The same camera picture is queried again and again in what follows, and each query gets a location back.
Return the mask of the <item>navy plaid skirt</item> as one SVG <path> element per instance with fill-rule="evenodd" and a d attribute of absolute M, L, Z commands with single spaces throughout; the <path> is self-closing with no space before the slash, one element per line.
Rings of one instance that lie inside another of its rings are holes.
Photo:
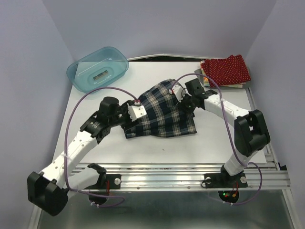
<path fill-rule="evenodd" d="M 149 135 L 170 138 L 197 133 L 194 114 L 179 110 L 177 98 L 169 93 L 173 83 L 173 79 L 161 81 L 139 96 L 147 115 L 136 126 L 124 129 L 125 138 Z"/>

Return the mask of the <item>red polka dot skirt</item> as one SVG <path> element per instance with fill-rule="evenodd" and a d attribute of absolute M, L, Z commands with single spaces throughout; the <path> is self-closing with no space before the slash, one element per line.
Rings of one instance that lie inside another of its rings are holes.
<path fill-rule="evenodd" d="M 228 86 L 242 88 L 251 81 L 245 61 L 241 55 L 230 55 L 224 59 L 205 59 L 200 62 L 203 84 L 206 87 Z"/>

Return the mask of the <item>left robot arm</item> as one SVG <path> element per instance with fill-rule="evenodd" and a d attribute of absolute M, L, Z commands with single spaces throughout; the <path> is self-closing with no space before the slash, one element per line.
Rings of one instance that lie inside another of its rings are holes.
<path fill-rule="evenodd" d="M 119 104 L 115 97 L 105 97 L 95 111 L 80 127 L 70 143 L 64 143 L 63 152 L 41 172 L 32 172 L 27 178 L 28 200 L 47 212 L 57 216 L 75 194 L 89 196 L 97 207 L 110 198 L 110 188 L 119 189 L 115 180 L 121 176 L 108 175 L 107 170 L 91 163 L 72 175 L 80 161 L 92 151 L 117 126 L 133 127 L 146 115 L 139 100 L 128 100 Z"/>

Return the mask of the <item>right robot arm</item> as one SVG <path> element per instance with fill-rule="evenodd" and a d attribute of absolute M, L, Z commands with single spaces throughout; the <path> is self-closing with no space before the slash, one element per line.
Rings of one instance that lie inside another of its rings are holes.
<path fill-rule="evenodd" d="M 264 115 L 259 110 L 249 111 L 222 98 L 220 93 L 204 90 L 198 79 L 186 82 L 186 88 L 175 85 L 170 92 L 179 102 L 179 108 L 192 113 L 201 108 L 222 118 L 225 126 L 232 126 L 229 135 L 233 154 L 221 167 L 219 173 L 204 175 L 203 188 L 227 188 L 235 184 L 247 187 L 244 169 L 252 157 L 270 143 L 270 135 Z"/>

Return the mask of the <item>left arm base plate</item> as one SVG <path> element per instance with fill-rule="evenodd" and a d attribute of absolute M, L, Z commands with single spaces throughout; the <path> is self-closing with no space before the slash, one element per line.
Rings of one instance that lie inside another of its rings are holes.
<path fill-rule="evenodd" d="M 91 183 L 85 189 L 120 189 L 122 176 L 121 174 L 106 174 L 100 175 L 96 182 Z"/>

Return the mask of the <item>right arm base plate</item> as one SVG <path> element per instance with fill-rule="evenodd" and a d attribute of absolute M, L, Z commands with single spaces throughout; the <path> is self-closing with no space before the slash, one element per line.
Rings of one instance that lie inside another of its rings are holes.
<path fill-rule="evenodd" d="M 233 187 L 246 188 L 248 187 L 248 184 L 244 173 L 234 176 L 226 175 L 224 173 L 207 173 L 204 174 L 201 187 L 212 189 L 229 189 Z"/>

